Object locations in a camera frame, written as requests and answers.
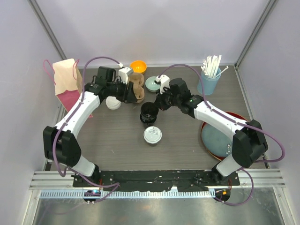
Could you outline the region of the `black paper coffee cup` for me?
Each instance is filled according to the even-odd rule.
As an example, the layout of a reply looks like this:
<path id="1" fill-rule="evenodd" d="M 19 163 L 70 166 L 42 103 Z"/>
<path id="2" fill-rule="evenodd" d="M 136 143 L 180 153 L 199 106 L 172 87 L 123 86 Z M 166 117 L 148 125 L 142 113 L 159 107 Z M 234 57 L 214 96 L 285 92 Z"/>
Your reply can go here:
<path id="1" fill-rule="evenodd" d="M 150 125 L 153 124 L 159 112 L 159 108 L 155 106 L 152 102 L 145 102 L 141 106 L 140 110 L 140 120 L 143 124 Z"/>

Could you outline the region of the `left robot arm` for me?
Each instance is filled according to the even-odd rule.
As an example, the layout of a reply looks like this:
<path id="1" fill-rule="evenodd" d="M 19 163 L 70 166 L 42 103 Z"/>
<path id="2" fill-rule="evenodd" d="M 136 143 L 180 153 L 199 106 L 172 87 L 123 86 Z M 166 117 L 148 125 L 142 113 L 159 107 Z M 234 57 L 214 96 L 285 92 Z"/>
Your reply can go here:
<path id="1" fill-rule="evenodd" d="M 127 104 L 137 102 L 134 84 L 129 80 L 132 73 L 129 67 L 118 71 L 99 67 L 95 80 L 85 84 L 84 92 L 67 115 L 54 127 L 47 126 L 43 130 L 45 157 L 82 174 L 89 187 L 95 187 L 100 181 L 98 166 L 82 155 L 77 136 L 92 112 L 107 97 Z"/>

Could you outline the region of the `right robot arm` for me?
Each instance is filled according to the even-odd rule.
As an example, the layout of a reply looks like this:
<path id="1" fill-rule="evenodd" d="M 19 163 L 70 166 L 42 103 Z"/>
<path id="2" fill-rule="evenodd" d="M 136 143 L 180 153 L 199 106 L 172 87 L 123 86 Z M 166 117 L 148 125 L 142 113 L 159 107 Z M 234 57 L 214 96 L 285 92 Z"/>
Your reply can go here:
<path id="1" fill-rule="evenodd" d="M 154 102 L 157 108 L 166 111 L 172 106 L 177 107 L 182 113 L 210 124 L 232 140 L 232 152 L 211 170 L 212 183 L 223 185 L 229 175 L 242 167 L 249 168 L 268 149 L 258 121 L 240 120 L 214 107 L 203 97 L 192 95 L 181 78 L 171 80 L 162 75 L 155 78 L 155 83 L 160 86 Z"/>

